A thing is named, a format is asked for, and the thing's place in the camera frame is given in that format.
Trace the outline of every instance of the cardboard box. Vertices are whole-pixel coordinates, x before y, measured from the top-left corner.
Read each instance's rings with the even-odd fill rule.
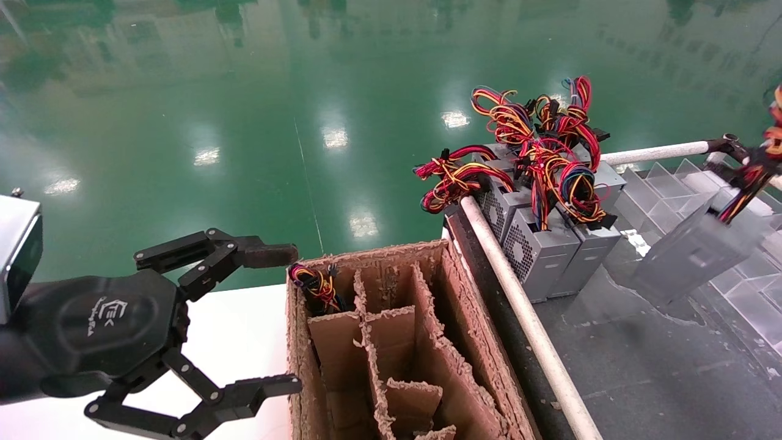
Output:
[[[446,240],[303,261],[336,264],[355,308],[313,317],[288,281],[293,440],[533,440],[518,382]]]

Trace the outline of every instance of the computer power supply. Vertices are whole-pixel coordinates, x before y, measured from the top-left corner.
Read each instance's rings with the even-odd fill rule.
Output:
[[[581,243],[548,294],[549,298],[578,294],[622,236],[613,226],[610,229],[590,230],[586,225],[573,224],[567,214],[562,214],[561,211],[560,214]]]
[[[764,223],[749,211],[730,225],[710,212],[714,198],[652,245],[633,277],[641,297],[655,307],[689,294],[749,258],[763,238]]]
[[[513,176],[514,166],[509,160],[477,161]],[[532,191],[524,186],[516,186],[516,191],[509,193],[496,179],[489,178],[481,179],[481,187],[482,192],[476,196],[475,201],[481,207],[483,217],[489,223],[497,241],[502,243],[515,211],[520,207],[532,205]]]
[[[549,231],[536,231],[532,208],[516,209],[502,249],[531,302],[546,301],[581,241],[557,210],[548,217]]]

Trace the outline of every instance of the white pipe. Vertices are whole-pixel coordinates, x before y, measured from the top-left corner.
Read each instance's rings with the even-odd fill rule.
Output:
[[[562,412],[568,419],[571,429],[573,429],[573,434],[576,435],[578,440],[602,440],[603,437],[597,430],[597,426],[584,405],[581,395],[573,384],[573,380],[565,369],[565,365],[562,364],[562,360],[551,343],[543,323],[538,318],[537,313],[535,313],[532,303],[529,302],[522,284],[516,278],[511,264],[505,258],[500,244],[494,237],[494,233],[488,223],[486,223],[475,199],[467,196],[461,199],[461,206],[464,208],[467,219],[475,230],[483,251],[486,252],[494,273],[497,274],[500,285],[511,303],[513,313],[527,336],[529,346],[532,347],[535,357],[548,379],[548,383],[551,384],[551,389],[554,390],[554,395],[557,396]]]
[[[631,164],[633,162],[645,162],[646,160],[661,160],[671,157],[689,156],[691,154],[703,154],[708,151],[707,141],[695,141],[677,143],[675,145],[654,146],[642,150],[619,151],[617,153],[604,153],[600,156],[600,162],[611,166]]]

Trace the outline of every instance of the cable bundle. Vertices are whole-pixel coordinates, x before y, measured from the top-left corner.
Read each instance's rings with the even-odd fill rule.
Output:
[[[471,191],[481,188],[479,177],[499,179],[508,192],[512,192],[513,180],[504,172],[484,164],[470,163],[456,170],[443,168],[442,180],[421,198],[421,208],[431,214],[440,213],[448,204],[459,201]]]
[[[329,308],[333,308],[337,312],[345,310],[342,299],[334,290],[334,273],[335,267],[333,265],[328,267],[327,275],[299,263],[288,267],[288,276],[293,280],[293,283],[323,303],[323,313],[328,312]]]
[[[594,192],[594,173],[580,162],[571,162],[562,170],[558,199],[577,222],[600,222],[608,215]]]
[[[497,142],[509,146],[523,145],[534,136],[532,120],[527,109],[508,99],[515,94],[515,90],[498,93],[492,88],[479,86],[472,90],[470,99],[473,110],[490,118],[486,129],[494,133]],[[480,105],[479,98],[488,99],[493,105],[485,108]]]
[[[740,188],[738,194],[719,213],[718,219],[726,224],[736,218],[766,183],[776,174],[776,168],[782,162],[782,85],[774,92],[774,102],[769,107],[774,125],[766,129],[763,137],[766,141],[760,146],[749,163],[737,170]]]
[[[561,109],[550,96],[541,95],[535,102],[535,114],[545,132],[563,139],[568,146],[574,146],[581,139],[590,154],[590,170],[597,171],[600,164],[600,143],[587,123],[587,111],[592,103],[592,84],[589,78],[581,76],[572,80],[566,78],[562,85],[570,91],[570,104]]]
[[[431,175],[438,175],[441,179],[448,171],[455,171],[458,167],[456,161],[470,153],[478,153],[483,160],[496,160],[497,155],[487,146],[484,145],[468,145],[463,146],[460,149],[449,153],[446,148],[440,157],[433,157],[432,161],[418,165],[413,169],[413,172],[421,179],[426,180]]]

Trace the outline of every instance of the gray surface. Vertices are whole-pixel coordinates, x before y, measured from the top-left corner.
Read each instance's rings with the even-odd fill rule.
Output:
[[[466,216],[451,221],[543,438],[574,438]],[[711,287],[657,311],[632,290],[639,259],[622,239],[579,296],[535,305],[603,438],[781,439],[778,354]]]
[[[549,231],[533,233],[529,224],[534,222],[532,208],[516,210],[502,249],[524,289],[530,292],[530,301],[538,302],[546,301],[581,242],[565,227],[557,210],[549,214]]]
[[[621,255],[612,254],[578,297],[536,306],[603,436],[782,438],[780,399],[770,387],[778,370],[720,330],[708,304],[683,298],[660,312],[618,284],[632,283],[634,261]]]

